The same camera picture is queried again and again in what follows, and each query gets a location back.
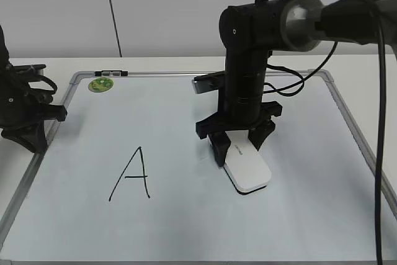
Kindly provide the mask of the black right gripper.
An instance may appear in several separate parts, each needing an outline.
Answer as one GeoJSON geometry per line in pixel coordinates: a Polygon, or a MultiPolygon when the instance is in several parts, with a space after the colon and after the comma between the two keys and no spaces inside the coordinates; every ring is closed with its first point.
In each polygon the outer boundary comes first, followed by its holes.
{"type": "Polygon", "coordinates": [[[218,108],[211,116],[195,124],[199,138],[209,137],[214,159],[225,165],[233,130],[249,130],[248,139],[259,150],[275,130],[272,116],[279,117],[282,106],[276,101],[262,102],[265,71],[252,73],[225,72],[224,86],[218,91],[218,108]]]}

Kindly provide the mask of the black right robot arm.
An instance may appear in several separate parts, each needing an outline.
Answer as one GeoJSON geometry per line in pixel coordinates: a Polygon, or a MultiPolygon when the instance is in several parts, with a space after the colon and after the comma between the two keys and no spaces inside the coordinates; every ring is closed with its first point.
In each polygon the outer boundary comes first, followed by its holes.
{"type": "Polygon", "coordinates": [[[225,70],[194,78],[196,93],[218,93],[218,108],[196,123],[199,138],[208,138],[217,165],[223,166],[231,145],[229,131],[245,130],[259,149],[275,130],[282,113],[275,101],[263,102],[267,60],[272,51],[308,52],[322,41],[359,45],[377,43],[375,20],[384,41],[396,46],[396,0],[256,0],[230,6],[220,17],[226,49],[225,70]]]}

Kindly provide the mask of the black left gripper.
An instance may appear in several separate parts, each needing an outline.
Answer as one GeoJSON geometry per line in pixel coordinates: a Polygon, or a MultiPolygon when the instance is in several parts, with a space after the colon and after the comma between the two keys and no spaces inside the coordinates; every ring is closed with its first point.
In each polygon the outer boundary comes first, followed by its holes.
{"type": "Polygon", "coordinates": [[[11,63],[1,65],[1,136],[32,153],[48,148],[44,120],[63,122],[67,111],[53,105],[57,85],[44,75],[19,75],[11,63]]]}

